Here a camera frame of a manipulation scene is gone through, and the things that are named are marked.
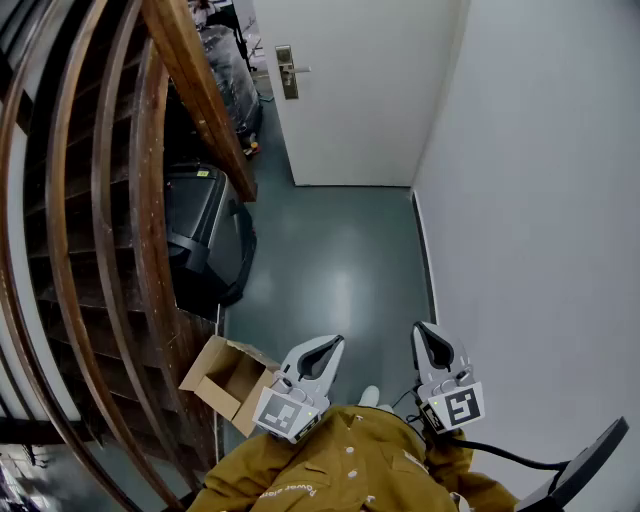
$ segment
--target black baseboard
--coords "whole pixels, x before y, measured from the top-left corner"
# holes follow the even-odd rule
[[[413,204],[413,214],[416,218],[416,227],[418,228],[418,237],[420,238],[420,251],[422,252],[422,266],[424,269],[424,280],[427,285],[427,300],[429,301],[429,322],[437,324],[436,302],[433,297],[433,282],[431,281],[431,269],[429,268],[429,258],[427,257],[427,244],[424,239],[424,231],[422,230],[422,219],[418,211],[418,203],[415,194],[411,194],[411,204]]]

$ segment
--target jacket sleeve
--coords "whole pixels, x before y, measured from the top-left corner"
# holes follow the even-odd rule
[[[449,492],[463,496],[476,512],[512,511],[518,500],[498,482],[480,473],[471,473],[473,450],[460,448],[425,429],[425,465],[433,479]],[[464,440],[462,430],[443,436]]]
[[[245,441],[224,457],[204,480],[188,512],[245,510],[266,491],[297,452],[263,434]]]

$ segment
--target cardboard box flap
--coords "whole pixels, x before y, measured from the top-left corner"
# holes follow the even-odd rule
[[[233,398],[209,377],[205,377],[200,381],[195,393],[206,402],[209,407],[218,411],[229,421],[233,420],[233,417],[240,408],[240,401]]]
[[[268,368],[271,371],[276,371],[276,370],[280,369],[280,363],[276,363],[269,356],[267,356],[266,354],[263,354],[257,348],[255,348],[255,347],[253,347],[251,345],[247,345],[245,343],[240,343],[238,341],[227,341],[227,343],[229,344],[229,346],[234,347],[234,348],[236,348],[238,350],[241,350],[245,354],[248,354],[249,356],[251,356],[256,361],[262,363],[265,366],[265,368]]]
[[[220,349],[224,347],[226,343],[227,340],[220,336],[211,336],[191,365],[191,368],[189,368],[187,375],[182,379],[179,389],[195,391],[202,378],[209,373],[218,352],[220,352]]]
[[[240,406],[240,409],[238,409],[233,421],[231,421],[233,426],[236,427],[245,437],[249,437],[256,426],[253,422],[253,414],[258,406],[258,400],[260,400],[262,390],[265,387],[271,386],[272,383],[273,373],[267,369],[262,373],[256,382],[256,385],[251,390],[251,393],[249,393],[247,399]]]

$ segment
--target baseboard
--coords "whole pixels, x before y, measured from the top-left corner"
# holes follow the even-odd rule
[[[420,238],[420,250],[422,252],[422,266],[424,269],[424,278],[427,284],[427,300],[429,301],[429,322],[438,323],[438,303],[436,302],[436,294],[433,286],[433,277],[431,275],[431,267],[429,262],[429,244],[427,243],[427,236],[424,232],[424,225],[422,223],[422,209],[420,208],[420,201],[415,193],[411,193],[411,203],[413,204],[413,213],[416,217],[416,226],[418,227],[418,237]]]

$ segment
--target jacket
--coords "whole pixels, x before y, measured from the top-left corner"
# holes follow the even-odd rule
[[[513,510],[502,485],[469,472],[472,450],[434,438],[425,449],[391,413],[332,407],[296,445],[267,434],[240,445],[207,474],[189,512],[456,512],[450,493],[476,512]]]

